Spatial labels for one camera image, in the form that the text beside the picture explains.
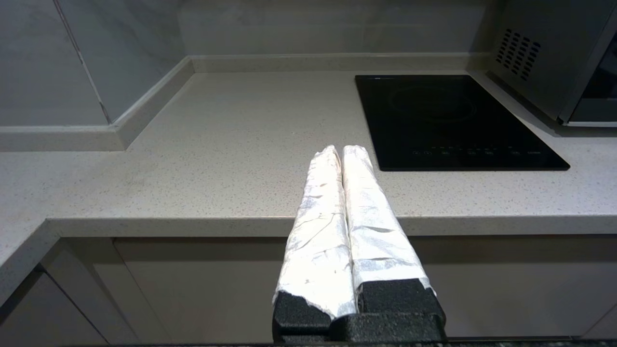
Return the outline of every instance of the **speckled surface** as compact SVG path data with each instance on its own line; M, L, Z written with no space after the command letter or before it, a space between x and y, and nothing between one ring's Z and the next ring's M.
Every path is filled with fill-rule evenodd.
M315 152L375 163L355 74L197 73L125 152L0 153L0 303L62 236L286 236ZM617 132L549 127L473 76L572 168L377 170L404 230L614 233Z

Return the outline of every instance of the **microwave vent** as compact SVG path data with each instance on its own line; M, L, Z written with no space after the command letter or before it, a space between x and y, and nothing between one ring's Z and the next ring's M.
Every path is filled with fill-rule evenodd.
M497 49L495 61L527 81L539 53L540 44L538 42L531 41L512 29L506 29L501 45Z

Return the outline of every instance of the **stainless steel appliance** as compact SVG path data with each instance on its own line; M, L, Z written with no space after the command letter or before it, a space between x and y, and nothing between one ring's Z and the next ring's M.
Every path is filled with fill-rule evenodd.
M557 122L617 127L617 0L510 0L489 70Z

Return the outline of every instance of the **black glass cooktop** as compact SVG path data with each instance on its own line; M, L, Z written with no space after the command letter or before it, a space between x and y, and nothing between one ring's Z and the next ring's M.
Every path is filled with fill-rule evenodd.
M466 75L356 76L383 171L568 170Z

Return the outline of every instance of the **backsplash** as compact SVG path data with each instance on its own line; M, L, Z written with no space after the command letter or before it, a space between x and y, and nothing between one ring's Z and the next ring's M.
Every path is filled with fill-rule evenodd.
M506 0L182 0L187 54L490 51Z
M2 0L0 21L0 126L107 124L51 0Z
M177 0L60 0L111 119L184 58Z

